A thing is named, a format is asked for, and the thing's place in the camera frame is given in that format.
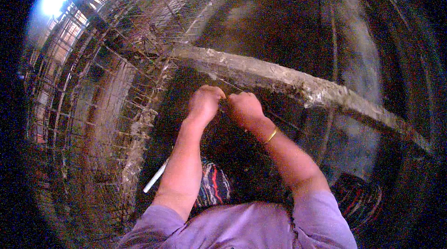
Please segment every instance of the bright light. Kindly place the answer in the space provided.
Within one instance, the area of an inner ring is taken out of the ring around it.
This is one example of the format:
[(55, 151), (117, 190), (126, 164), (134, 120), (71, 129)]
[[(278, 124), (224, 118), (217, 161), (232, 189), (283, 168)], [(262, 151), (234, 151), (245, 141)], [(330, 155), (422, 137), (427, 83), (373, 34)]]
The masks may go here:
[(43, 0), (43, 12), (47, 15), (54, 15), (54, 17), (60, 16), (61, 6), (66, 0)]

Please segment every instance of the white pipe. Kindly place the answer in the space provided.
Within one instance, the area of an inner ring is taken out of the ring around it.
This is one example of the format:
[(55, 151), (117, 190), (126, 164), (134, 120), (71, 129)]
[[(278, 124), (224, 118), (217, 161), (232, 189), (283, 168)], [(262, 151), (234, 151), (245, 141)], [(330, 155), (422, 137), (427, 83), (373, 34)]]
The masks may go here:
[(147, 193), (152, 188), (152, 186), (155, 184), (155, 182), (157, 182), (157, 180), (160, 178), (160, 176), (165, 172), (165, 168), (166, 168), (166, 165), (168, 164), (168, 161), (169, 161), (169, 158), (166, 159), (166, 161), (161, 166), (161, 168), (159, 168), (157, 173), (155, 173), (154, 177), (152, 177), (152, 179), (149, 181), (149, 183), (146, 185), (146, 187), (144, 187), (144, 189), (143, 189), (144, 193)]

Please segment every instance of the forearm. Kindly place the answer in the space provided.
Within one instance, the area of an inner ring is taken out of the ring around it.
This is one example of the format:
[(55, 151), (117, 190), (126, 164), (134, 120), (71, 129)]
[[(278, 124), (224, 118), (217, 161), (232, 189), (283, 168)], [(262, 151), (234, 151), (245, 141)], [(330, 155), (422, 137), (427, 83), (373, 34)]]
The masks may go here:
[[(260, 142), (265, 142), (273, 132), (275, 124), (268, 118), (258, 120), (255, 124), (251, 129), (252, 133)], [(295, 197), (310, 190), (330, 191), (326, 178), (312, 158), (280, 131), (265, 144), (265, 148)]]
[(152, 204), (167, 206), (187, 220), (197, 198), (202, 179), (200, 139), (203, 128), (188, 118), (180, 128)]

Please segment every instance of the finger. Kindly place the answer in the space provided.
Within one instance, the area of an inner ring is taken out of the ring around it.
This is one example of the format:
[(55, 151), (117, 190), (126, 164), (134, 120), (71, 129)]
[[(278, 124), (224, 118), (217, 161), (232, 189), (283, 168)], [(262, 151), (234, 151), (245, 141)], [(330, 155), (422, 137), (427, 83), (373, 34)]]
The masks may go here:
[(225, 95), (225, 93), (223, 92), (223, 90), (222, 89), (220, 89), (220, 87), (215, 87), (216, 89), (216, 91), (217, 91), (217, 95), (219, 95), (219, 97), (221, 97), (221, 98), (223, 98), (223, 99), (226, 99), (227, 97), (226, 97), (226, 95)]

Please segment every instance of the steel reinforcement cage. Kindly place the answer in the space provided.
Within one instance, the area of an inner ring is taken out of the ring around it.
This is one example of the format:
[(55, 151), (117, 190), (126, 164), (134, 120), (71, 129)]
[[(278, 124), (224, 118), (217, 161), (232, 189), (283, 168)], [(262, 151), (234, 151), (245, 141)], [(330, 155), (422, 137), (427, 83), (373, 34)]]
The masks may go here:
[[(223, 77), (238, 70), (241, 83), (283, 92), (305, 107), (341, 108), (433, 153), (433, 138), (342, 86), (187, 45), (226, 1), (69, 0), (26, 51), (27, 174), (40, 211), (67, 247), (111, 247), (131, 229), (143, 152), (181, 58)], [(237, 64), (243, 60), (257, 67)], [(319, 93), (330, 95), (316, 101)]]

